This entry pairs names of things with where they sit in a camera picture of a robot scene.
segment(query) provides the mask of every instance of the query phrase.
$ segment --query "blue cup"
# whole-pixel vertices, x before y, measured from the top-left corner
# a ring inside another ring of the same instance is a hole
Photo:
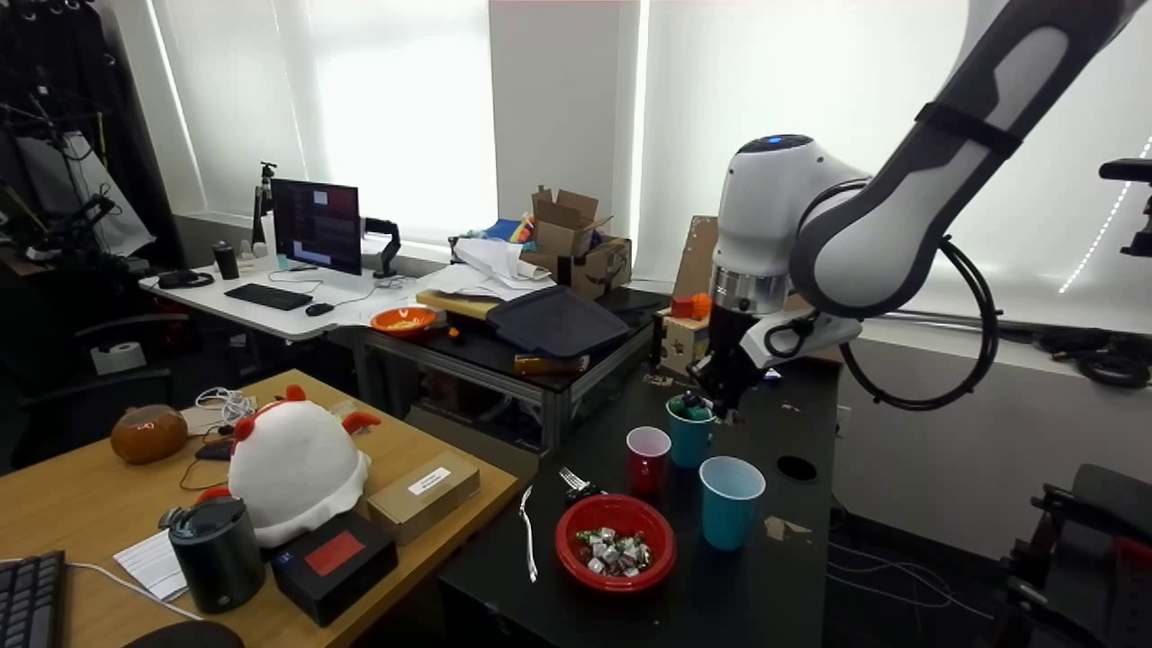
[[[712,428],[716,416],[708,408],[683,408],[679,396],[661,403],[671,414],[671,436],[674,436],[674,466],[700,466],[712,453]]]
[[[700,464],[702,482],[702,531],[716,549],[746,548],[764,495],[764,475],[743,458],[708,458]]]

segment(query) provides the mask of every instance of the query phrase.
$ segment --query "monitor screen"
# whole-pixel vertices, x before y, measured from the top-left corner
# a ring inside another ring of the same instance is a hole
[[[360,274],[360,194],[347,182],[275,178],[277,256]]]

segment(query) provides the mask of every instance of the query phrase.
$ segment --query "black box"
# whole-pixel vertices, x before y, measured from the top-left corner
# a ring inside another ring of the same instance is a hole
[[[391,570],[391,531],[360,514],[338,514],[275,549],[277,588],[322,625]]]

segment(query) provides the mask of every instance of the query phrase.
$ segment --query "keyboard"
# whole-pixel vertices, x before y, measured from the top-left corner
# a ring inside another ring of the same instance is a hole
[[[64,549],[0,561],[0,643],[61,643]]]
[[[298,306],[314,303],[305,291],[283,291],[283,286],[270,286],[270,284],[236,284],[222,296],[260,303],[270,308],[298,308]]]

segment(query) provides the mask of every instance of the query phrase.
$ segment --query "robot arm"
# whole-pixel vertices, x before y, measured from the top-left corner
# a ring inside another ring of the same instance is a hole
[[[708,356],[724,414],[767,366],[862,336],[930,276],[952,219],[1144,0],[1009,0],[869,178],[809,138],[764,138],[728,168]],[[790,312],[800,291],[814,312]]]

